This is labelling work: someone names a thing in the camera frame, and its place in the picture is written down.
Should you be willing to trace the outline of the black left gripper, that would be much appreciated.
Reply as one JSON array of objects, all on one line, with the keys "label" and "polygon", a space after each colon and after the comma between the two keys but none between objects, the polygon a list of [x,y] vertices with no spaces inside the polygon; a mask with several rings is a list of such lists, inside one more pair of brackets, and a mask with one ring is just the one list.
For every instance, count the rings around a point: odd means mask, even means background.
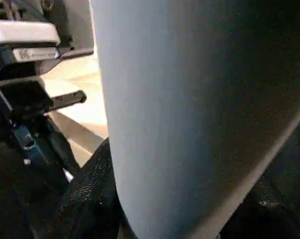
[{"label": "black left gripper", "polygon": [[49,167],[58,160],[71,159],[57,151],[57,144],[35,137],[36,126],[47,127],[46,114],[84,103],[82,90],[51,98],[39,80],[42,63],[56,65],[60,49],[49,44],[0,44],[0,115],[7,122],[16,143],[34,165]]}]

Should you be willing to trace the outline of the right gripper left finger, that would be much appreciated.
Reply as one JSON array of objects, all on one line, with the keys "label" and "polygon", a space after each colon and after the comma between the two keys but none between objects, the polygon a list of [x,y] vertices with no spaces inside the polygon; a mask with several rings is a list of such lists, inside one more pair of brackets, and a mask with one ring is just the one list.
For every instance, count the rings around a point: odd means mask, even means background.
[{"label": "right gripper left finger", "polygon": [[110,141],[106,138],[61,197],[45,238],[116,239],[121,216]]}]

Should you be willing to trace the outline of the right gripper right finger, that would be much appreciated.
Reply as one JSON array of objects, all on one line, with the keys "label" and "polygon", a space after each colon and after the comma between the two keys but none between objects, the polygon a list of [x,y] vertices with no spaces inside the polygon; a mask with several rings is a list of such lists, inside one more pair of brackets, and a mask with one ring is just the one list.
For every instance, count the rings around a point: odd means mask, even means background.
[{"label": "right gripper right finger", "polygon": [[219,233],[220,239],[300,239],[300,219],[262,176]]}]

